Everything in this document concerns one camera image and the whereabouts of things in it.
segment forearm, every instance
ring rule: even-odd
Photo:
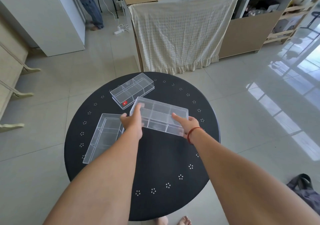
[[[69,184],[44,224],[127,224],[138,142],[126,130]]]
[[[230,224],[318,224],[319,216],[286,185],[201,129],[190,136]]]

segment transparent container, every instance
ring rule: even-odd
[[[124,131],[120,114],[102,114],[83,159],[89,164],[118,140]]]
[[[145,96],[154,89],[154,82],[146,74],[140,73],[110,93],[113,100],[124,110],[132,105],[137,97]]]
[[[130,115],[133,114],[137,103],[141,103],[140,111],[144,127],[183,136],[182,126],[172,118],[171,114],[174,112],[178,116],[188,119],[188,109],[138,97],[130,110]]]

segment red string bracelet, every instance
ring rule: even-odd
[[[193,132],[193,130],[197,129],[197,128],[200,128],[201,130],[203,130],[200,126],[194,127],[191,130],[189,130],[188,135],[186,136],[186,139],[188,140],[189,143],[191,143],[190,139],[189,139],[189,136],[190,136],[191,132]]]

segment checkered cloth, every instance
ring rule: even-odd
[[[183,0],[129,6],[143,69],[169,74],[219,60],[237,0]]]

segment left hand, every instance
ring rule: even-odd
[[[120,121],[123,124],[123,127],[127,129],[134,129],[137,131],[139,139],[142,138],[142,120],[140,113],[141,103],[138,103],[133,111],[132,116],[127,116],[127,113],[123,113],[120,116]]]

